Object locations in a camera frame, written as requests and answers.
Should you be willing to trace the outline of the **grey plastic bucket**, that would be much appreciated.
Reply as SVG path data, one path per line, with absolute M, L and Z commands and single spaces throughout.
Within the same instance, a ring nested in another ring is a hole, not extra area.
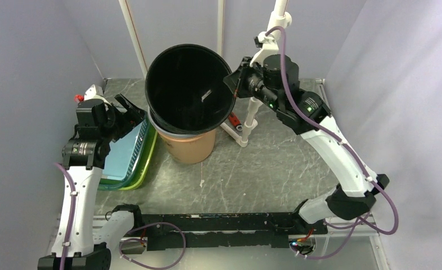
M 214 137 L 216 137 L 216 132 L 217 132 L 216 129 L 212 130 L 210 132 L 207 132 L 207 133 L 203 133 L 203 134 L 178 134 L 178 133 L 169 132 L 169 131 L 165 130 L 164 128 L 162 128 L 161 125 L 157 123 L 153 113 L 151 112 L 151 109 L 148 109 L 147 116 L 148 116 L 149 121 L 151 122 L 152 126 L 163 136 L 167 136 L 167 137 L 175 138 L 175 139 L 187 140 L 187 139 L 191 139 L 191 138 L 195 138 L 195 137 L 207 136 L 208 134 L 212 133 L 214 135 Z

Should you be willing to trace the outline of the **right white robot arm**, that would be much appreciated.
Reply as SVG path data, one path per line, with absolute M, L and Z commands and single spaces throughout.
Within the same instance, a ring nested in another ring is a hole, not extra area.
M 315 222 L 328 217 L 351 220 L 369 212 L 379 191 L 365 173 L 382 188 L 389 184 L 388 177 L 376 174 L 365 164 L 359 165 L 352 157 L 330 108 L 318 94 L 300 88 L 299 67 L 289 57 L 285 58 L 286 78 L 294 106 L 283 86 L 280 55 L 267 57 L 262 66 L 251 67 L 250 60 L 244 57 L 238 69 L 224 77 L 225 85 L 236 97 L 255 97 L 272 109 L 278 120 L 316 150 L 338 180 L 333 190 L 297 207 L 292 219 L 295 231 L 307 233 Z

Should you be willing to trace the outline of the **black plastic bucket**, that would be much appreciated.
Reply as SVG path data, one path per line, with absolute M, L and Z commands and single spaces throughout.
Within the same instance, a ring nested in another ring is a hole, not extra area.
M 150 113 L 162 129 L 175 134 L 203 134 L 227 120 L 235 104 L 223 79 L 231 68 L 216 52 L 180 44 L 159 54 L 145 78 Z

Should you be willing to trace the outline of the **orange plastic bucket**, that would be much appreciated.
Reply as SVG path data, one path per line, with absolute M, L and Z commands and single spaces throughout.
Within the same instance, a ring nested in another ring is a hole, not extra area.
M 213 151 L 216 130 L 182 138 L 179 134 L 171 135 L 157 130 L 167 151 L 172 158 L 180 163 L 196 164 L 204 161 Z

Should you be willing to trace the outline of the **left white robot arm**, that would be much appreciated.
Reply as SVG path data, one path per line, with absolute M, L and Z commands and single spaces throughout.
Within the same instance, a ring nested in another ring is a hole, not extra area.
M 93 232 L 97 190 L 110 152 L 110 142 L 125 137 L 145 119 L 145 111 L 117 94 L 125 109 L 101 97 L 85 99 L 76 108 L 74 134 L 62 148 L 62 162 L 55 165 L 65 179 L 62 213 L 49 255 L 39 258 L 38 269 L 109 269 L 112 254 L 127 233 L 144 229 L 140 208 L 118 206 L 97 233 Z

